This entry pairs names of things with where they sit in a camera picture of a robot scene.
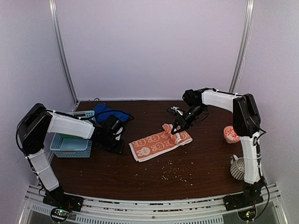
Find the striped mug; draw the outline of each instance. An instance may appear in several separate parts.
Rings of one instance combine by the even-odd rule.
[[[245,163],[244,158],[238,158],[236,155],[230,157],[230,173],[231,175],[239,180],[244,180],[245,175]]]

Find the wooden table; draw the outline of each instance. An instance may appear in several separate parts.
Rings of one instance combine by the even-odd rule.
[[[81,102],[77,111],[92,110],[100,102]],[[241,144],[228,144],[223,129],[232,125],[232,114],[210,106],[209,117],[187,132],[193,142],[145,162],[136,162],[128,144],[158,133],[173,123],[166,112],[183,101],[109,101],[114,109],[131,112],[122,154],[92,149],[88,159],[54,157],[52,168],[67,193],[122,200],[173,200],[201,198],[242,191],[242,182],[229,172],[229,158],[242,156]]]

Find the robotic arm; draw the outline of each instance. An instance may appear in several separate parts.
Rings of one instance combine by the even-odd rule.
[[[261,151],[259,146],[261,118],[253,95],[237,95],[221,92],[216,89],[204,88],[196,91],[185,91],[183,100],[190,108],[185,112],[173,108],[177,117],[171,131],[172,134],[190,128],[192,122],[196,120],[209,105],[233,113],[233,127],[235,132],[240,136],[243,149],[245,183],[243,187],[244,193],[239,196],[238,200],[236,198],[229,198],[228,201],[226,201],[227,210],[238,209],[248,204],[251,205],[255,200],[262,200],[260,194],[263,180],[261,179]]]
[[[60,133],[90,139],[100,147],[121,153],[124,140],[117,140],[123,123],[114,115],[105,122],[96,123],[61,112],[51,111],[42,104],[34,105],[17,127],[18,146],[28,159],[33,171],[47,192],[43,202],[65,210],[80,211],[83,198],[64,193],[44,153],[44,139],[47,133]]]

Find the orange towel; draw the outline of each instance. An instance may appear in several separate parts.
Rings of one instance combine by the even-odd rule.
[[[172,135],[172,125],[164,124],[162,127],[164,129],[163,132],[129,144],[136,161],[143,162],[149,160],[192,141],[191,136],[186,131]]]

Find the plastic basket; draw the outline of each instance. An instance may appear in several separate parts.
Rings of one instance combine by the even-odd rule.
[[[93,116],[94,111],[71,112],[68,114],[86,118]],[[88,139],[63,138],[61,134],[56,133],[51,142],[50,150],[59,158],[89,158],[92,143]]]

